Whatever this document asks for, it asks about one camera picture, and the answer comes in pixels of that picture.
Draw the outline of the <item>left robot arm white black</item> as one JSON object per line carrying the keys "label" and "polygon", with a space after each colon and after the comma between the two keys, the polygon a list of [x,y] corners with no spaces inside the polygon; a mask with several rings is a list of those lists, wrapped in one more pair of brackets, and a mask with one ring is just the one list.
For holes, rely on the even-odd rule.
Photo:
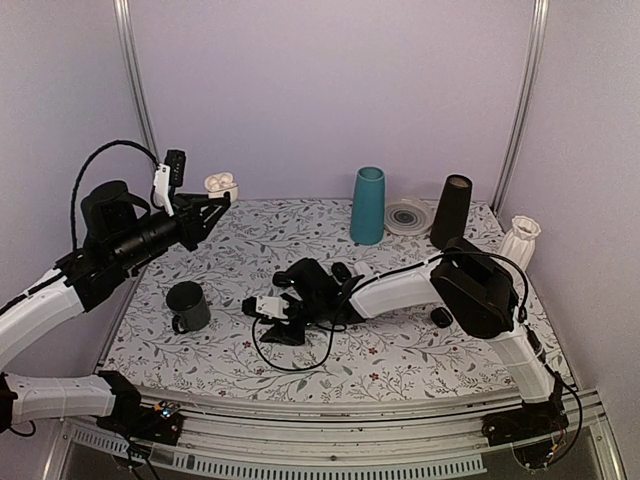
{"label": "left robot arm white black", "polygon": [[[81,247],[59,259],[35,285],[1,309],[1,363],[62,323],[105,302],[127,279],[181,244],[195,250],[229,209],[228,193],[177,194],[167,209],[152,212],[122,180],[96,187],[81,202],[87,228]],[[42,418],[90,415],[117,433],[148,426],[148,408],[120,373],[33,378],[1,375],[1,429]]]}

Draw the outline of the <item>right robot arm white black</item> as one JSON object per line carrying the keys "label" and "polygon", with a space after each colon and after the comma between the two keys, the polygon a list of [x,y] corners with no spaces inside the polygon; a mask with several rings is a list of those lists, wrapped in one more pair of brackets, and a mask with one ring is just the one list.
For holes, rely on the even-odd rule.
{"label": "right robot arm white black", "polygon": [[337,262],[325,271],[316,260],[303,258],[274,274],[281,295],[247,298],[242,311],[268,325],[263,341],[298,346],[308,325],[348,325],[434,303],[434,323],[457,322],[467,335],[490,344],[528,405],[518,412],[517,427],[537,436],[555,420],[550,399],[556,381],[527,324],[528,295],[513,285],[512,276],[520,271],[512,260],[461,237],[427,260],[379,274],[364,263],[348,269]]}

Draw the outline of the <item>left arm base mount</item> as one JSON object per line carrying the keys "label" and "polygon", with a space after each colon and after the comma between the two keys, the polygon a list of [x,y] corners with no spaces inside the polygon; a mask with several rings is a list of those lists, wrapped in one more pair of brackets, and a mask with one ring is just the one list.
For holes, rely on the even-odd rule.
{"label": "left arm base mount", "polygon": [[143,406],[140,392],[123,375],[116,371],[100,371],[97,375],[107,382],[115,397],[111,413],[96,418],[98,427],[127,440],[177,445],[184,424],[177,404],[162,401],[154,406]]}

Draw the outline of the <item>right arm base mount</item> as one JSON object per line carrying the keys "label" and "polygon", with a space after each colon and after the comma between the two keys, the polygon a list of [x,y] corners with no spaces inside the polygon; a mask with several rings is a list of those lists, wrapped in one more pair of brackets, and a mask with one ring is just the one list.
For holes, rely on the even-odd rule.
{"label": "right arm base mount", "polygon": [[537,437],[537,443],[517,447],[516,461],[530,470],[548,467],[556,457],[569,421],[564,413],[562,389],[552,393],[547,401],[522,402],[517,409],[488,414],[482,418],[481,433],[490,446],[513,444]]}

